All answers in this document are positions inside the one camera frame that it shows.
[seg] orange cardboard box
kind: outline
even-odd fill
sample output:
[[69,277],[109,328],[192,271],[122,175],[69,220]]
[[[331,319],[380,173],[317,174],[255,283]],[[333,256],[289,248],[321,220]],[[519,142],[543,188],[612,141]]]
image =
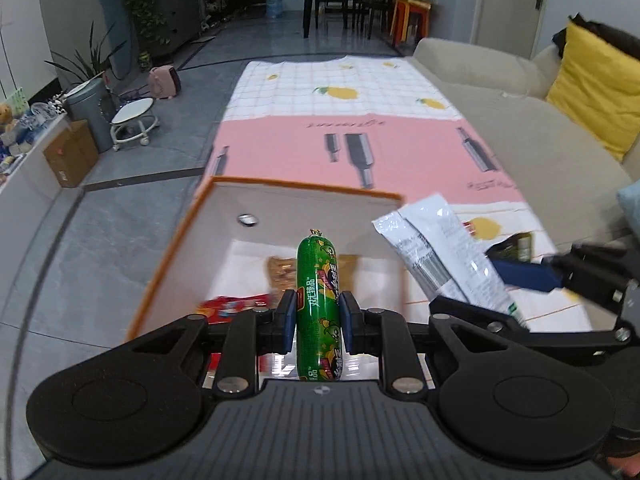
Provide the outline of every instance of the orange cardboard box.
[[76,121],[44,149],[60,186],[77,187],[98,161],[98,150],[87,121]]

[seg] pink backpack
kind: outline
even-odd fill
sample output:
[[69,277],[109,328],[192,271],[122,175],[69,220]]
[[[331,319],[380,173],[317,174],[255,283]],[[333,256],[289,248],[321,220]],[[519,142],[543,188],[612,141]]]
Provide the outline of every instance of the pink backpack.
[[170,99],[182,89],[180,76],[172,65],[152,68],[149,72],[149,88],[155,99]]

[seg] metal bolt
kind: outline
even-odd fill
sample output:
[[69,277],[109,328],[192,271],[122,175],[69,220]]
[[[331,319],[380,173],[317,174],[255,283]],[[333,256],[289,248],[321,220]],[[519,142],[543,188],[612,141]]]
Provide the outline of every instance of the metal bolt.
[[239,394],[249,387],[249,381],[242,377],[225,377],[218,381],[218,389],[226,394]]
[[329,388],[328,386],[316,386],[314,388],[314,393],[318,394],[319,396],[323,396],[326,394],[330,394],[331,393],[331,388]]
[[489,332],[493,332],[494,334],[497,334],[503,328],[504,328],[504,325],[500,321],[492,321],[486,326],[486,329]]
[[625,342],[630,337],[631,337],[631,330],[629,330],[628,328],[619,328],[616,330],[616,339],[621,343]]
[[245,227],[255,227],[258,225],[258,219],[254,215],[238,215],[238,222]]
[[400,377],[391,385],[401,394],[416,394],[424,388],[424,383],[414,377]]

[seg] white plastic packet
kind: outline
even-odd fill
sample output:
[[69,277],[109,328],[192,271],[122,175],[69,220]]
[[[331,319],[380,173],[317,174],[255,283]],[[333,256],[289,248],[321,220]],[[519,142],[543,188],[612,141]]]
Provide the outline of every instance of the white plastic packet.
[[441,294],[525,321],[478,243],[439,194],[373,222],[429,301]]
[[398,211],[378,218],[373,224],[376,231],[396,248],[429,301],[440,294],[454,300],[468,301],[428,241]]

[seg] green sausage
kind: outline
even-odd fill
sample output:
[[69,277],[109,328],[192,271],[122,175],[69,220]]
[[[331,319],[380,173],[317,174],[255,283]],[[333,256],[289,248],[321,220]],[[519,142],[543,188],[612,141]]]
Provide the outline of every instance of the green sausage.
[[338,263],[334,246],[311,231],[298,247],[297,364],[302,381],[335,381],[342,373]]

